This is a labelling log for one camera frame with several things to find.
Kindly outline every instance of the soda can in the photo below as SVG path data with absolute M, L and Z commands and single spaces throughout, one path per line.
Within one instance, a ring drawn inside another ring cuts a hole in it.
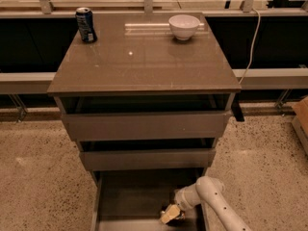
M 78 8 L 76 10 L 78 29 L 83 42 L 95 42 L 97 35 L 93 27 L 93 13 L 89 8 Z

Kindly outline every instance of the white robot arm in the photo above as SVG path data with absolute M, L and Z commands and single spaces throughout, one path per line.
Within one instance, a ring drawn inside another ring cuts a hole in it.
M 196 183 L 185 187 L 175 194 L 175 204 L 170 204 L 161 216 L 166 224 L 178 218 L 181 211 L 192 209 L 195 205 L 206 202 L 216 212 L 227 231 L 251 231 L 244 221 L 234 212 L 222 196 L 224 185 L 216 178 L 203 176 Z

